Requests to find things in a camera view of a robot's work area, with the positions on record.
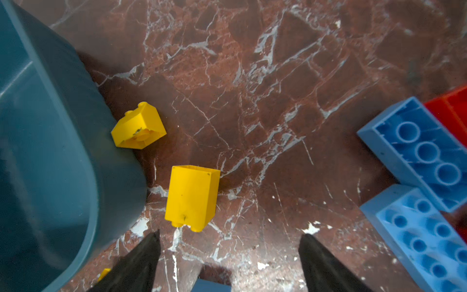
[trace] marble surface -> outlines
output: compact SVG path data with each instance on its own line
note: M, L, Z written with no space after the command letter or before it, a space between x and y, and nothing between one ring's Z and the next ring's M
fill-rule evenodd
M76 47L116 119L147 101L168 133L135 151L149 194L137 224L62 292L86 291L157 229L157 292L200 273L233 291L306 291L304 232L374 291L419 291L358 208L395 180L355 132L467 81L465 0L17 2ZM182 164L222 171L202 233L164 220Z

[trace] yellow brick stud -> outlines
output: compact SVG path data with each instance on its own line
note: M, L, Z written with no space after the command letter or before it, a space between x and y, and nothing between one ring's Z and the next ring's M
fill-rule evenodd
M127 111L112 130L117 147L133 149L143 149L166 134L157 109L145 101Z
M216 214L220 171L205 167L173 166L165 219L174 227L201 232Z

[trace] hollow yellow brick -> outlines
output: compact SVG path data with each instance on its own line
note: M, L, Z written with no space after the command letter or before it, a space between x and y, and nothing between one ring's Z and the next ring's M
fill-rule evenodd
M166 134L157 109L145 101L127 111L112 130L117 147L133 149L143 149Z
M165 219L174 227L203 231L216 213L220 171L205 167L173 166Z

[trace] teal plastic bin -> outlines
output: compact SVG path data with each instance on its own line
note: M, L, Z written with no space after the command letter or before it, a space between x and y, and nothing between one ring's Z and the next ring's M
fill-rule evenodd
M0 3L0 291L55 292L134 224L146 180L74 48Z

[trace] blue toy brick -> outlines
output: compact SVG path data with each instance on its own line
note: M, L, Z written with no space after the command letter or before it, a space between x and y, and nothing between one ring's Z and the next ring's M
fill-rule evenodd
M467 291L467 245L420 189L392 185L360 209L420 288Z
M467 149L415 97L357 132L403 185L416 186L437 209L467 202Z
M227 285L222 285L206 280L198 279L191 292L231 292L232 288Z

